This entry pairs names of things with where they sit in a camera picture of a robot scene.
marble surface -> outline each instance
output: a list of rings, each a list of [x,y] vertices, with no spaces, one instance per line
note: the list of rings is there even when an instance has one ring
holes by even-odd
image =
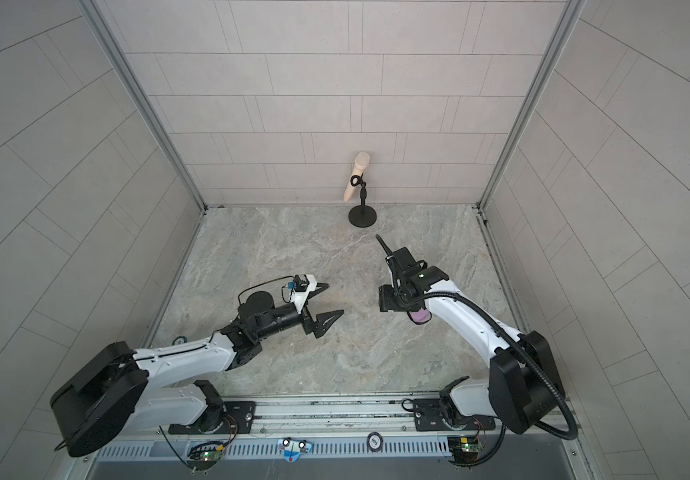
[[[303,392],[437,390],[488,367],[446,322],[417,326],[405,313],[379,312],[377,288],[389,283],[375,234],[397,250],[407,246],[454,280],[500,320],[513,324],[492,260],[465,205],[377,207],[377,222],[360,229],[349,206],[216,208],[207,212],[154,346],[178,335],[206,337],[237,314],[237,293],[286,274],[314,274],[330,283],[311,299],[312,314],[344,309],[327,334],[306,336],[301,326],[262,342],[245,366],[202,376],[226,396]],[[282,283],[261,290],[281,303]]]

microphone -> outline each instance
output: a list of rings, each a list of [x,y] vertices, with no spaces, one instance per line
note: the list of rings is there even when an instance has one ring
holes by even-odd
[[[343,200],[346,202],[350,200],[350,197],[353,196],[353,192],[356,191],[356,187],[350,184],[350,178],[354,175],[358,175],[359,177],[362,176],[363,171],[366,170],[367,167],[369,167],[369,154],[365,151],[360,152],[359,155],[356,156],[353,172],[348,175],[347,178],[347,187],[345,187],[345,195],[343,197]]]

gray wall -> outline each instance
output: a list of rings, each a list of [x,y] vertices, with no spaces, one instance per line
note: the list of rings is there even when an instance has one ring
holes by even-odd
[[[97,3],[208,204],[478,201],[564,7]]]
[[[0,1],[0,478],[41,480],[48,400],[137,346],[199,215],[71,0]]]
[[[493,198],[606,478],[690,478],[690,2],[589,1]]]

